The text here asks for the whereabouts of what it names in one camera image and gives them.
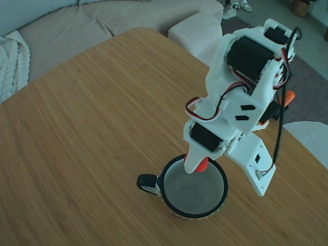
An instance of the white ottoman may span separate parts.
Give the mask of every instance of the white ottoman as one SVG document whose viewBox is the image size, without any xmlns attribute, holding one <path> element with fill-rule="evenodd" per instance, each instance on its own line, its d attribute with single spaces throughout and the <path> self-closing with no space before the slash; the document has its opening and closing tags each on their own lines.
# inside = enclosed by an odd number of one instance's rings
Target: white ottoman
<svg viewBox="0 0 328 246">
<path fill-rule="evenodd" d="M 172 27 L 168 38 L 210 66 L 222 29 L 215 16 L 200 12 Z"/>
<path fill-rule="evenodd" d="M 297 121 L 283 125 L 328 169 L 328 126 L 315 121 Z"/>
</svg>

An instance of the black cable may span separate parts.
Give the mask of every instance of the black cable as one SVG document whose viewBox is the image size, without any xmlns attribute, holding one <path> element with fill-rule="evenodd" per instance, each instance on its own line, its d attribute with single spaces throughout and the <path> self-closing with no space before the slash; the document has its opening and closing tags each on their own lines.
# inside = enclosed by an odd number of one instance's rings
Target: black cable
<svg viewBox="0 0 328 246">
<path fill-rule="evenodd" d="M 276 90 L 276 99 L 277 99 L 277 103 L 280 105 L 279 96 L 278 96 L 278 90 Z"/>
<path fill-rule="evenodd" d="M 296 38 L 296 40 L 300 40 L 302 38 L 301 29 L 299 27 L 294 28 L 294 30 L 292 31 L 292 34 L 289 36 L 288 41 L 287 41 L 287 44 L 286 44 L 286 55 L 287 55 L 287 58 L 288 59 L 289 59 L 289 57 L 288 57 L 289 49 L 290 49 L 292 40 L 293 40 L 296 32 L 299 33 L 299 35 Z M 282 74 L 282 77 L 283 77 L 283 81 L 285 81 L 285 79 L 287 78 L 287 67 L 286 67 L 286 65 L 283 66 L 283 74 Z M 267 171 L 261 171 L 261 173 L 262 172 L 265 172 L 263 174 L 263 176 L 265 174 L 267 174 L 268 171 L 270 171 L 270 169 L 273 167 L 273 165 L 275 164 L 275 162 L 277 160 L 277 157 L 278 157 L 279 148 L 280 148 L 280 142 L 281 142 L 282 126 L 283 126 L 283 113 L 284 113 L 284 110 L 285 110 L 285 96 L 286 96 L 286 84 L 287 84 L 287 82 L 281 88 L 282 89 L 282 92 L 281 92 L 281 104 L 279 104 L 280 105 L 279 129 L 278 129 L 278 136 L 277 136 L 276 146 L 275 146 L 275 150 L 274 150 L 273 158 L 272 158 L 272 165 L 271 165 L 271 167 Z"/>
</svg>

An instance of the sofa cushion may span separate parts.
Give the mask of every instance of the sofa cushion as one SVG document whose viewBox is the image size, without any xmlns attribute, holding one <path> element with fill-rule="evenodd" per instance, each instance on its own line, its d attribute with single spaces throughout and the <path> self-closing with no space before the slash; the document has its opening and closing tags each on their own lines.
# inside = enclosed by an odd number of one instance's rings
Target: sofa cushion
<svg viewBox="0 0 328 246">
<path fill-rule="evenodd" d="M 78 0 L 0 0 L 0 36 Z"/>
<path fill-rule="evenodd" d="M 180 21 L 198 12 L 221 15 L 216 0 L 105 1 L 83 5 L 84 12 L 104 24 L 113 35 L 135 27 L 150 27 L 163 34 Z"/>
<path fill-rule="evenodd" d="M 78 4 L 80 4 L 80 5 L 90 4 L 90 3 L 94 3 L 94 2 L 100 2 L 100 1 L 112 1 L 112 0 L 79 0 Z M 148 2 L 148 1 L 151 1 L 151 0 L 137 0 L 137 1 Z"/>
<path fill-rule="evenodd" d="M 31 51 L 30 81 L 112 36 L 79 5 L 47 14 L 19 32 Z"/>
<path fill-rule="evenodd" d="M 172 27 L 168 38 L 210 66 L 222 29 L 214 16 L 200 12 Z"/>
</svg>

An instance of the sneaker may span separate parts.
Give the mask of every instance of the sneaker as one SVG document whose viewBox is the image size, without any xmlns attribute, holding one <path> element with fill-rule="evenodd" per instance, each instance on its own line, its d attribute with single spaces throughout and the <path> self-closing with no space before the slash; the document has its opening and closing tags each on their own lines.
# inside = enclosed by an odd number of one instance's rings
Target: sneaker
<svg viewBox="0 0 328 246">
<path fill-rule="evenodd" d="M 246 12 L 252 12 L 252 7 L 248 4 L 247 0 L 239 0 L 241 8 Z"/>
<path fill-rule="evenodd" d="M 236 9 L 240 9 L 240 4 L 238 0 L 231 0 L 230 5 L 236 7 Z"/>
<path fill-rule="evenodd" d="M 232 17 L 235 17 L 237 15 L 236 13 L 236 6 L 232 6 L 231 4 L 225 5 L 223 9 L 223 16 L 222 19 L 227 20 Z"/>
</svg>

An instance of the white knit blanket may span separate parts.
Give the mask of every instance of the white knit blanket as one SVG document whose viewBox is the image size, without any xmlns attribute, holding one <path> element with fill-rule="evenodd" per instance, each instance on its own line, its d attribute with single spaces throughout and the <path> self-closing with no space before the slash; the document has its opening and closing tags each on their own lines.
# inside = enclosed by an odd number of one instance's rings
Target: white knit blanket
<svg viewBox="0 0 328 246">
<path fill-rule="evenodd" d="M 18 31 L 0 37 L 0 103 L 28 84 L 30 57 Z"/>
</svg>

